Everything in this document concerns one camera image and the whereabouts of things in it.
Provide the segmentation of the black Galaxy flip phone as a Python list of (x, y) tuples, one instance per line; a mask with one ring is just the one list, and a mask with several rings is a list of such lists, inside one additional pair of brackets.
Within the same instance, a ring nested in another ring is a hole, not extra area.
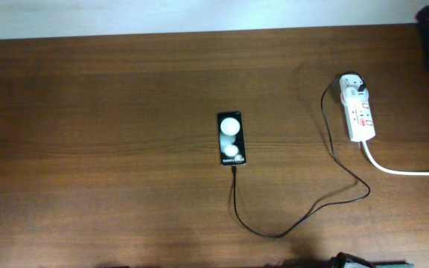
[(217, 128), (222, 166), (241, 166), (247, 163), (241, 112), (217, 114)]

